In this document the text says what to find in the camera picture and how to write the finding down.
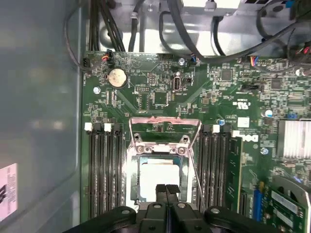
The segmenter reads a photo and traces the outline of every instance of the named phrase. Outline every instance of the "blue connector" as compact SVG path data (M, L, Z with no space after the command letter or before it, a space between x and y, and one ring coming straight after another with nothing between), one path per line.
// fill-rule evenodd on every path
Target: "blue connector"
M262 193L259 189L254 191L254 201L253 201L253 219L257 222L261 221L261 200Z

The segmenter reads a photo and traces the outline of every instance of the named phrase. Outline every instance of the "power cable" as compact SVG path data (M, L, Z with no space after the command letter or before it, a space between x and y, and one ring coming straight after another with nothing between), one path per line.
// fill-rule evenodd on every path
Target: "power cable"
M99 66L99 65L102 63L102 61L101 61L101 60L100 60L100 61L97 61L95 64L93 64L93 67L91 67L91 68L84 67L83 65L81 65L81 64L78 62L77 58L75 57L74 52L72 51L72 48L71 48L71 46L70 46L70 41L69 41L69 35L68 35L68 23L69 23L71 17L74 15L74 13L75 13L79 8L81 8L82 6L84 6L84 4L86 4L86 3L87 3L87 0L84 0L84 1L82 1L82 2L80 2L80 3L78 3L78 4L69 12L69 14L68 14L68 15L66 16L66 18L65 18L63 30L64 30L64 38L65 38L66 48L67 48L67 51L68 51L68 53L69 53L69 56L70 56L71 60L72 60L81 70L86 71L86 72L91 72L91 71L93 71L94 69L96 69L96 67Z
M128 45L128 51L133 52L134 51L134 45L136 40L136 34L137 34L137 27L138 27L138 11L142 7L145 0L139 0L137 4L135 5L133 9L133 13L137 14L137 18L132 18L132 29L131 29L131 38L130 43Z
M285 35L286 33L290 32L291 30L293 30L294 28L297 27L297 25L299 24L299 22L295 22L289 26L287 26L286 28L284 28L283 30L281 30L280 32L276 33L275 35L273 35L271 38L269 38L266 41L263 41L262 43L255 45L247 50L232 54L232 55L228 55L228 56L222 56L222 57L214 57L214 58L208 58L208 57L204 57L196 48L196 46L194 45L194 43L192 42L179 13L177 4L175 0L167 0L168 2L168 6L173 18L173 21L177 27L178 33L181 36L182 40L184 41L185 45L188 47L188 49L190 51L192 51L202 62L205 63L225 63L225 62L230 62L233 59L237 59L243 56L248 56L264 47L266 47L267 45L273 43L275 40L279 39L280 37L282 37L283 35Z

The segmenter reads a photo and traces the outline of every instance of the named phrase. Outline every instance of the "ram slot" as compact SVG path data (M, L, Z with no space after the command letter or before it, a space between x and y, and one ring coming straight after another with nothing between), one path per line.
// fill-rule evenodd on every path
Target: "ram slot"
M220 148L220 139L217 134L213 134L211 137L211 144L208 149L208 171L207 171L207 197L206 206L210 207L214 205L215 199L215 173L216 173L216 159L218 157L218 151Z
M113 132L105 133L106 211L112 210L113 195Z
M199 156L198 156L198 175L199 175L199 182L201 184L202 192L204 198L206 197L206 182L207 182L207 156L208 156L208 143L209 143L209 136L207 134L201 133L200 135L200 145L199 145ZM197 206L201 208L201 199L199 195L197 195Z
M104 196L104 149L105 149L105 136L99 135L99 156L98 156L98 214L103 214L105 205Z
M97 157L98 157L98 135L91 134L89 137L89 218L97 216Z
M215 202L214 205L223 206L224 191L225 191L225 177L226 177L226 163L228 153L228 134L222 133L219 135L219 141L216 155L216 172L215 172Z
M121 206L122 198L122 134L120 131L115 131L115 207Z

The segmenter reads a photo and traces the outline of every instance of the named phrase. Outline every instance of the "heatsink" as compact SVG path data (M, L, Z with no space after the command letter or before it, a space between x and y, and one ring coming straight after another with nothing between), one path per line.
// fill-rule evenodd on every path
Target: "heatsink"
M277 155L289 159L311 158L311 121L282 120L278 125Z

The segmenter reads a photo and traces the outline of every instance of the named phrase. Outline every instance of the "blue capacitor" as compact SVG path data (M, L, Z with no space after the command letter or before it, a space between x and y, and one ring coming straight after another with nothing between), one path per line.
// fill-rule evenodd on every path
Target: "blue capacitor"
M225 124L225 120L224 119L218 119L217 124L219 124L220 126L223 126Z

